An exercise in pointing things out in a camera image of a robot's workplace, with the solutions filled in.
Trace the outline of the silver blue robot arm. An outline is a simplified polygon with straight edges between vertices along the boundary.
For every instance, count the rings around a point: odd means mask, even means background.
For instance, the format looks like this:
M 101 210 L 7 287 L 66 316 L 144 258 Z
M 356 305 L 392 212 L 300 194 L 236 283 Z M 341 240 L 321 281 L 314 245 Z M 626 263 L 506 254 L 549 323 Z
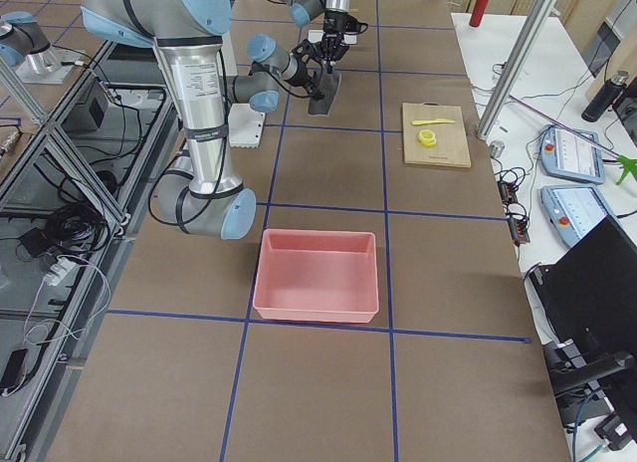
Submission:
M 221 51 L 232 0 L 82 0 L 81 9 L 92 34 L 152 50 L 182 122 L 185 147 L 151 192 L 151 216 L 186 234 L 245 237 L 257 202 L 233 167 L 230 107 L 273 112 L 282 83 L 322 99 L 318 78 L 267 35 L 249 42 L 250 75 L 228 78 Z
M 350 0 L 276 0 L 289 7 L 295 24 L 303 28 L 322 17 L 320 40 L 302 44 L 304 53 L 323 67 L 333 67 L 347 53 L 350 41 L 365 33 L 369 25 L 350 14 Z

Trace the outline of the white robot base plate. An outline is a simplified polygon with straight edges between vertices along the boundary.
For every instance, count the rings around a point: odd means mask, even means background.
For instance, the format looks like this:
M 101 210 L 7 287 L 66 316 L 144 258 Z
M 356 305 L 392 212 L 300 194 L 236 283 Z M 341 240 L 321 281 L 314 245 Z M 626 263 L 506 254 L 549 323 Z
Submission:
M 248 104 L 233 104 L 229 114 L 229 142 L 235 148 L 258 148 L 266 115 Z

